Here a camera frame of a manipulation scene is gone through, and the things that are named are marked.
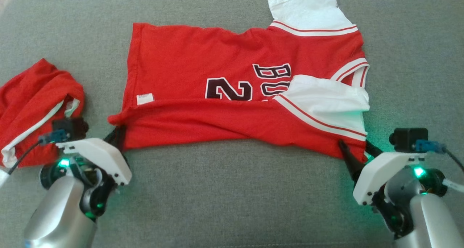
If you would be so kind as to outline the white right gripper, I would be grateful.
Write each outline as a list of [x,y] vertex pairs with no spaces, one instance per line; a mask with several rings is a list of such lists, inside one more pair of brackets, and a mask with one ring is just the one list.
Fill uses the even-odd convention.
[[392,205],[406,206],[413,197],[426,194],[419,181],[419,176],[425,175],[420,162],[426,154],[383,152],[367,140],[365,152],[373,160],[365,165],[343,140],[339,140],[339,149],[351,179],[357,180],[353,197],[359,205],[373,204],[373,194],[381,192],[381,188],[384,199]]

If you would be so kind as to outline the red and white jersey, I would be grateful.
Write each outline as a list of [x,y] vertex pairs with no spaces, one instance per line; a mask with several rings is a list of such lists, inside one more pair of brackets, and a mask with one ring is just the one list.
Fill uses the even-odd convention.
[[337,0],[268,0],[272,23],[134,23],[121,112],[123,149],[254,139],[366,162],[370,65]]

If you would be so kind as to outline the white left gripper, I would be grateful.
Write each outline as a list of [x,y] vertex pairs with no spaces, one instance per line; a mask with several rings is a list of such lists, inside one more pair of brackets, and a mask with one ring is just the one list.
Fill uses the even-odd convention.
[[118,185],[128,185],[132,171],[123,157],[126,126],[117,126],[105,138],[88,138],[56,143],[65,154],[79,154],[114,178]]

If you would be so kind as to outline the red shorts with white stripe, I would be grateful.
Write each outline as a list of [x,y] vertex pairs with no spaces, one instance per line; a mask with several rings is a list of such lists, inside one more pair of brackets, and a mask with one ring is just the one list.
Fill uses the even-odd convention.
[[52,122],[80,116],[84,107],[83,86],[68,71],[45,59],[0,87],[0,166],[11,168],[25,154],[20,167],[53,162],[53,144],[34,146],[53,130]]

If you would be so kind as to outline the large grey sofa ottoman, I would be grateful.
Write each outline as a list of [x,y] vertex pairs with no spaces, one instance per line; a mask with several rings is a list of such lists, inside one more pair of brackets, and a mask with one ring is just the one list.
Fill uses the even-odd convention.
[[[464,0],[337,0],[364,40],[368,139],[425,127],[464,163]],[[0,86],[45,58],[86,93],[88,137],[121,110],[134,22],[222,27],[272,21],[268,0],[11,0],[0,13]],[[93,248],[391,248],[352,196],[342,160],[255,140],[126,152],[133,171]]]

